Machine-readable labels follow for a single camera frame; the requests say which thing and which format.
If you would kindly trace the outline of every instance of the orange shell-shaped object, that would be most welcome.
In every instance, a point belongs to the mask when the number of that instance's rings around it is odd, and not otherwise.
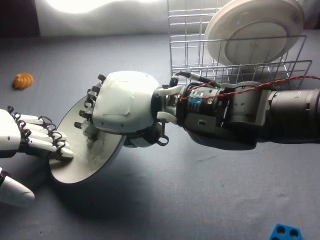
[[[13,81],[13,87],[14,89],[26,89],[32,85],[34,82],[34,78],[30,73],[24,72],[24,73],[19,73],[14,81]]]

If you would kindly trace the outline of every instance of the white backdrop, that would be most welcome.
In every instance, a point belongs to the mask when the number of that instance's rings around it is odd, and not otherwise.
[[[222,7],[230,0],[202,0],[202,7]],[[304,2],[310,16],[320,0]],[[170,9],[200,8],[200,0],[169,0]],[[66,13],[54,9],[47,0],[35,0],[42,36],[123,35],[168,33],[167,0],[109,0],[86,13]]]

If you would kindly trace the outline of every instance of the gray table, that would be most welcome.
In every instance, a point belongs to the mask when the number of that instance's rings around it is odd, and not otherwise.
[[[308,31],[302,60],[320,76],[320,32]],[[170,79],[166,35],[0,40],[0,108],[59,123],[98,74],[133,70]],[[35,83],[13,91],[17,73]],[[312,80],[304,88],[320,87]],[[17,154],[0,166],[36,195],[32,208],[0,205],[0,239],[266,240],[277,223],[319,238],[320,148],[259,144],[224,151],[167,125],[166,147],[122,148],[99,185],[56,184],[45,159]]]

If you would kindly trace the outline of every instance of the red wire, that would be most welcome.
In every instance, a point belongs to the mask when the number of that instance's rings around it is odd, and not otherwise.
[[[252,88],[247,88],[246,90],[238,91],[238,92],[227,92],[227,93],[217,94],[215,96],[199,96],[199,97],[198,96],[185,96],[185,97],[181,97],[180,98],[180,102],[183,102],[184,100],[187,100],[187,99],[214,99],[214,98],[220,98],[220,97],[233,96],[233,95],[243,94],[243,93],[246,93],[246,92],[257,90],[257,89],[260,89],[262,87],[269,87],[269,86],[272,86],[273,84],[287,83],[287,82],[289,82],[291,80],[303,79],[303,78],[320,80],[320,77],[317,77],[317,76],[292,76],[292,77],[289,77],[289,78],[286,78],[286,79],[281,79],[281,80],[271,81],[271,82],[267,82],[267,83],[262,83],[262,84],[260,84],[258,86],[254,86]],[[189,89],[189,91],[193,91],[194,89],[197,89],[197,88],[200,88],[200,87],[205,87],[207,85],[212,84],[213,82],[211,81],[209,83],[202,84],[202,85],[197,86],[195,88]]]

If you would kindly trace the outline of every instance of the dish rack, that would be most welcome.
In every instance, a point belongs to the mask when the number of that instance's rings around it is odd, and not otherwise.
[[[206,27],[211,18],[230,0],[167,0],[170,68],[171,75],[176,72],[194,72],[221,83],[239,83],[256,81],[261,83],[272,82],[292,76],[305,76],[312,64],[311,60],[299,60],[307,36],[264,37],[247,39],[219,39],[204,40]],[[287,53],[282,54],[273,62],[222,65],[219,57],[213,59],[206,49],[207,42],[236,41],[233,59],[236,59],[238,44],[248,41],[247,44],[256,45],[257,40],[272,40],[279,38],[297,38],[297,42]],[[281,87],[297,90],[304,79],[290,81]],[[189,78],[179,78],[179,85],[190,83]]]

